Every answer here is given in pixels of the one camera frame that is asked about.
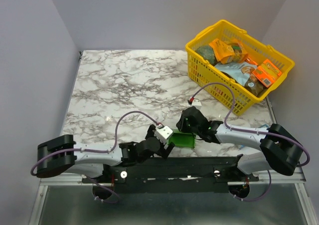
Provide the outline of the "green paper box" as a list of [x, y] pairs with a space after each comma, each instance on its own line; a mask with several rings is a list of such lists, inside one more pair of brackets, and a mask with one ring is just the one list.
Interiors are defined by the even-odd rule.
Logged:
[[191, 133], [184, 133], [177, 129], [173, 129], [173, 134], [169, 138], [168, 143], [174, 143], [176, 147], [190, 148], [195, 147], [195, 136]]

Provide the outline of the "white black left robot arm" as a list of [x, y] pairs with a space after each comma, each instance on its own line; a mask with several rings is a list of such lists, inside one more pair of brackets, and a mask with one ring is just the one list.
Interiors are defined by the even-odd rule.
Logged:
[[175, 147], [169, 139], [173, 130], [168, 126], [150, 125], [141, 142], [128, 142], [114, 149], [98, 150], [97, 145], [76, 143], [73, 135], [63, 135], [37, 147], [37, 162], [31, 174], [38, 178], [52, 178], [64, 172], [85, 175], [106, 182], [110, 167], [131, 167], [157, 155], [167, 159]]

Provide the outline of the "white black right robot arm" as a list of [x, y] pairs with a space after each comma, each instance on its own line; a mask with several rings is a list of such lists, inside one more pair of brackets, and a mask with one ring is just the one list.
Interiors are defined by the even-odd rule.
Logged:
[[258, 150], [240, 156], [237, 164], [230, 167], [229, 175], [235, 181], [270, 169], [291, 176], [303, 153], [302, 146], [279, 124], [269, 128], [230, 126], [222, 121], [209, 121], [192, 106], [182, 111], [176, 126], [179, 131], [197, 135], [207, 143], [244, 145]]

